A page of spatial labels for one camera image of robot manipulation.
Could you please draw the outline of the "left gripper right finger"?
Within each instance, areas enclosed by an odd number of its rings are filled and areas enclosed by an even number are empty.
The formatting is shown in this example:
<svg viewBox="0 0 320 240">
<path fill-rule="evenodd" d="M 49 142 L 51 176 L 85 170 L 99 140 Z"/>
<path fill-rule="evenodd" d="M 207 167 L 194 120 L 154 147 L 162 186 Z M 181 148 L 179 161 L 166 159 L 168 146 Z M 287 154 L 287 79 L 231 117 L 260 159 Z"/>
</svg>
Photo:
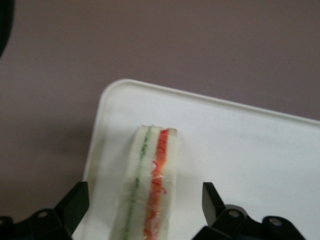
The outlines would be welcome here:
<svg viewBox="0 0 320 240">
<path fill-rule="evenodd" d="M 207 225 L 194 240 L 304 240 L 287 219 L 266 216 L 253 220 L 240 206 L 225 204 L 211 182 L 202 184 L 202 211 Z"/>
</svg>

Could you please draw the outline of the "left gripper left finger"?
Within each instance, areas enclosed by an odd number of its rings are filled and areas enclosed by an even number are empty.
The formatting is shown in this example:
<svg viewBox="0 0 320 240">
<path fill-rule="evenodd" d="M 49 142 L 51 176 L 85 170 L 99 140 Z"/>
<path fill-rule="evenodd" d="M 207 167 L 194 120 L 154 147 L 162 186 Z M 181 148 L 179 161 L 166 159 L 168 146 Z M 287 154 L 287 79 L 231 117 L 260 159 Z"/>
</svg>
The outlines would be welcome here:
<svg viewBox="0 0 320 240">
<path fill-rule="evenodd" d="M 2 240 L 71 240 L 90 205 L 86 181 L 78 182 L 53 208 L 36 211 L 28 218 L 14 222 L 0 217 Z"/>
</svg>

